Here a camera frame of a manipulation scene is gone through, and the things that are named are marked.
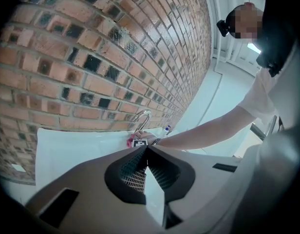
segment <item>pink object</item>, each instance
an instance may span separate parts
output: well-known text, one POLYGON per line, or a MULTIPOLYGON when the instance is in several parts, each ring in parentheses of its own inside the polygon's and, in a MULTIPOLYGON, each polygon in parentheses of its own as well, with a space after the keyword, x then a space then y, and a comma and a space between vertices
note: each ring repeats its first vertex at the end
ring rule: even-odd
POLYGON ((134 139, 138 139, 138 137, 136 136, 136 134, 132 134, 131 137, 128 140, 126 140, 126 146, 128 148, 131 148, 131 144, 132 144, 132 141, 134 139))

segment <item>ceiling light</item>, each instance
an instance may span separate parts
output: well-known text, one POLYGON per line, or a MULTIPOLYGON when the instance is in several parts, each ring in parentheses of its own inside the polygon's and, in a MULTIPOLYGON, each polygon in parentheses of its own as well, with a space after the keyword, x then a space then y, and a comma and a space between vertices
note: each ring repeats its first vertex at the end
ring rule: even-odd
POLYGON ((256 46, 254 45, 254 44, 252 44, 252 43, 249 43, 248 45, 247 45, 247 47, 249 48, 249 49, 251 49, 251 50, 254 50, 256 53, 258 53, 258 54, 260 54, 261 53, 261 50, 259 50, 258 48, 256 48, 256 46))
POLYGON ((24 168, 20 165, 12 164, 12 166, 19 172, 25 172, 24 168))

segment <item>short sleeve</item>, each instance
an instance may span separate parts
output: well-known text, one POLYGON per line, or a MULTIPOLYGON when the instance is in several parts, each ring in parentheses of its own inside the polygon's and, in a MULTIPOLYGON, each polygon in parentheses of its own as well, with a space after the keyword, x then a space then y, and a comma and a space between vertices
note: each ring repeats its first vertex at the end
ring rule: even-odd
POLYGON ((264 78, 262 70, 257 72, 254 83, 238 106, 247 110, 253 117, 260 118, 263 124, 268 124, 276 114, 276 109, 269 98, 266 88, 270 80, 264 78))

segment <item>wristband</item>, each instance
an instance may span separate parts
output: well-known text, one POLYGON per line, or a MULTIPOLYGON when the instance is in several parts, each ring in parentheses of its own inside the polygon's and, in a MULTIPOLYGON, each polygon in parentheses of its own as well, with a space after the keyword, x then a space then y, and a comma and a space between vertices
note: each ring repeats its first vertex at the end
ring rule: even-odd
POLYGON ((161 140, 160 138, 157 138, 157 139, 153 142, 152 145, 153 145, 153 146, 156 145, 156 143, 158 143, 160 140, 161 140))

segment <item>white sink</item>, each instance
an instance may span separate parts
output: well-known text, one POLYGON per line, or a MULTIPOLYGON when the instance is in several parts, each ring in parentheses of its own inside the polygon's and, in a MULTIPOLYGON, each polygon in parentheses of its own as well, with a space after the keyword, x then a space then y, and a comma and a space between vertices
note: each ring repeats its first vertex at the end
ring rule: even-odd
MULTIPOLYGON (((157 136, 162 128, 147 131, 157 136)), ((132 133, 76 133, 40 128, 37 132, 37 191, 82 162, 127 149, 126 140, 132 133)))

